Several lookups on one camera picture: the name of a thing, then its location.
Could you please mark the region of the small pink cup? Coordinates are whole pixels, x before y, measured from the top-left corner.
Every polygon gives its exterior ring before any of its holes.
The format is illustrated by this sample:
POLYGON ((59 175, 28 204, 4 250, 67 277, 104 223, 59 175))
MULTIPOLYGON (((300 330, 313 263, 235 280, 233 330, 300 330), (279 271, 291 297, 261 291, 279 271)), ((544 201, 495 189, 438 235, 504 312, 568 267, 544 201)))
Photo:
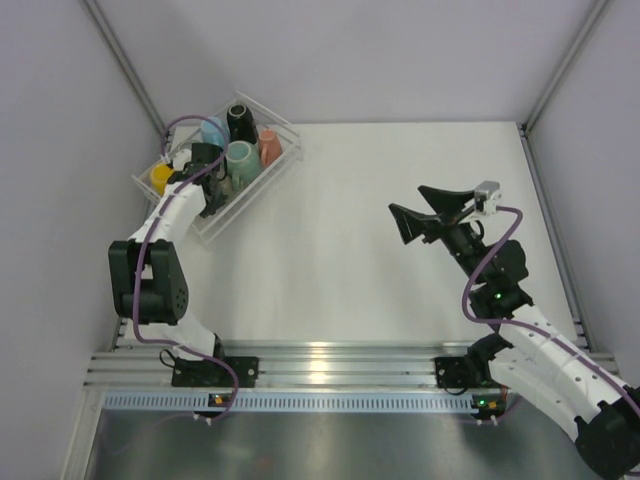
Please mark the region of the small pink cup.
POLYGON ((280 139, 273 129, 264 129, 259 133, 258 146, 260 162, 264 168, 269 167, 282 155, 280 139))

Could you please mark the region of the teal speckled ceramic mug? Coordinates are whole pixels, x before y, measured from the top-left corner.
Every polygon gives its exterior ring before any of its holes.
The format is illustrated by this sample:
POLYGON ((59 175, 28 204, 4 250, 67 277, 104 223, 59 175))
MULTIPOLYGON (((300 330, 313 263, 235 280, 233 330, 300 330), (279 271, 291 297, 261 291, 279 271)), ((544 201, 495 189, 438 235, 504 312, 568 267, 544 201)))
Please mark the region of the teal speckled ceramic mug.
POLYGON ((231 142, 226 156, 226 173, 234 192, 240 192, 262 173, 257 147, 245 141, 231 142))

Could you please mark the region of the black mug white inside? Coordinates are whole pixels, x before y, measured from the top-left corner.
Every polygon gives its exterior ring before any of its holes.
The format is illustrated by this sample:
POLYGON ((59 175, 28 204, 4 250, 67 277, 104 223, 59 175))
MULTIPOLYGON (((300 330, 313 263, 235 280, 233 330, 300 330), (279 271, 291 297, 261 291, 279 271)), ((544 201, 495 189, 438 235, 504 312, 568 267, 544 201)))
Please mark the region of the black mug white inside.
POLYGON ((232 142, 245 141, 256 145, 258 131, 251 110, 242 102, 231 105, 226 112, 226 121, 232 142))

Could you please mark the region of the light blue cup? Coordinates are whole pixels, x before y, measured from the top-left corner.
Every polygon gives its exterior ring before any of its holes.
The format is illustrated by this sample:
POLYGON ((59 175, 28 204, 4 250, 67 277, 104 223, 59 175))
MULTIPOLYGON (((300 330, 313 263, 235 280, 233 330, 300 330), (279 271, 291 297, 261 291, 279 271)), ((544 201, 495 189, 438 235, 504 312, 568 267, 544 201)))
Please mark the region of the light blue cup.
POLYGON ((200 136, 204 143, 215 145, 222 150, 227 147, 231 138, 228 126, 216 116, 201 121, 200 136))

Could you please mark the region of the yellow enamel mug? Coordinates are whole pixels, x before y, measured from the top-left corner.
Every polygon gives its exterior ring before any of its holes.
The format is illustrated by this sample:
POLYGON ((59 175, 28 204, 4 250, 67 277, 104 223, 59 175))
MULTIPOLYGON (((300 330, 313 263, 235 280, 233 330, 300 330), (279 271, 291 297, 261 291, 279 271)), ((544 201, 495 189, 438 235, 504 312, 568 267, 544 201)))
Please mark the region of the yellow enamel mug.
POLYGON ((155 193, 160 197, 164 195, 165 188, 174 170, 165 163, 159 163, 152 167, 149 180, 155 193))

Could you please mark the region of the small grey beige cup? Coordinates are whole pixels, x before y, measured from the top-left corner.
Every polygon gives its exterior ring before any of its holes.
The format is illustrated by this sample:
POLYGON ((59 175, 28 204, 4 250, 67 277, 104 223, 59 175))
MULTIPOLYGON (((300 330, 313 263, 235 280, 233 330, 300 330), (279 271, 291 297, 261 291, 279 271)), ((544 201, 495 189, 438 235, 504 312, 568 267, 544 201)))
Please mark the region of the small grey beige cup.
POLYGON ((219 179, 216 175, 213 175, 211 178, 210 186, 210 206, 213 210, 217 210, 224 206, 234 195, 231 179, 228 175, 225 175, 222 179, 219 179))

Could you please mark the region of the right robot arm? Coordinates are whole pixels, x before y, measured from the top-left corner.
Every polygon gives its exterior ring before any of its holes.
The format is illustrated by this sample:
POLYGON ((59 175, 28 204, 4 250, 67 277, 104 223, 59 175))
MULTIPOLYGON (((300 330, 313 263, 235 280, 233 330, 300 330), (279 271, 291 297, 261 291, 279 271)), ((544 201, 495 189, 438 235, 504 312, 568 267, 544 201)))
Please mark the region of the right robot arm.
POLYGON ((526 254, 512 236, 523 212, 503 205, 493 181, 460 192, 418 190, 431 213, 388 209, 404 243, 441 242, 467 277, 462 313, 492 331, 464 357, 473 383, 515 391, 564 431, 600 478, 637 477, 639 390, 568 340, 521 287, 526 254))

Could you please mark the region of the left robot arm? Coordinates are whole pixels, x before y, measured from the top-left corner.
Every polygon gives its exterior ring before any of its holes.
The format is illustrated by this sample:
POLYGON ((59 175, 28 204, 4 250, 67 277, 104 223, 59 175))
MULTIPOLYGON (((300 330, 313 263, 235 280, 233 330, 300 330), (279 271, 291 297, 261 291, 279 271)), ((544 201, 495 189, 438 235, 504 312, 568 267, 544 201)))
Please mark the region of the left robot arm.
POLYGON ((181 373, 194 373, 209 386, 227 377, 237 390, 239 378, 225 360, 219 336, 189 311, 189 287, 177 251, 193 221, 224 202, 217 170, 225 154, 224 147, 194 145, 182 169, 169 170, 150 217, 128 239, 112 242, 108 261, 116 313, 132 322, 135 340, 169 348, 181 373))

